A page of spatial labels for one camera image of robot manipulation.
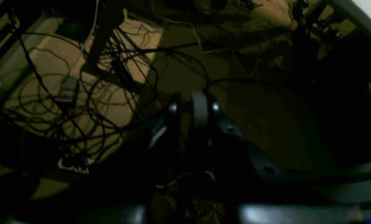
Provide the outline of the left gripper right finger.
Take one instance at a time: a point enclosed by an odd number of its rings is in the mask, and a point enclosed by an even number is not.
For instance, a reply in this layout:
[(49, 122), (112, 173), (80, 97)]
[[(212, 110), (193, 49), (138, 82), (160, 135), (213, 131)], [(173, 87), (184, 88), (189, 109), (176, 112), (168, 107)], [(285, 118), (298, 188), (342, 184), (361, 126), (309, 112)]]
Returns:
[(363, 224), (358, 205), (330, 202), (293, 182), (209, 102), (218, 185), (230, 224)]

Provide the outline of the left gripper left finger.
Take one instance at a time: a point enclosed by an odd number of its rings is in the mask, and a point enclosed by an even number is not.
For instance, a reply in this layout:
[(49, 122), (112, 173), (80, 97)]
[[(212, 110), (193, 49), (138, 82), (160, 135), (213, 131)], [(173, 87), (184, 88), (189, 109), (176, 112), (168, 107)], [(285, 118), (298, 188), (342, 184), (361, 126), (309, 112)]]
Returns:
[(191, 93), (190, 125), (180, 149), (182, 109), (166, 108), (134, 129), (90, 174), (58, 194), (17, 205), (18, 224), (147, 224), (159, 187), (209, 169), (209, 94)]

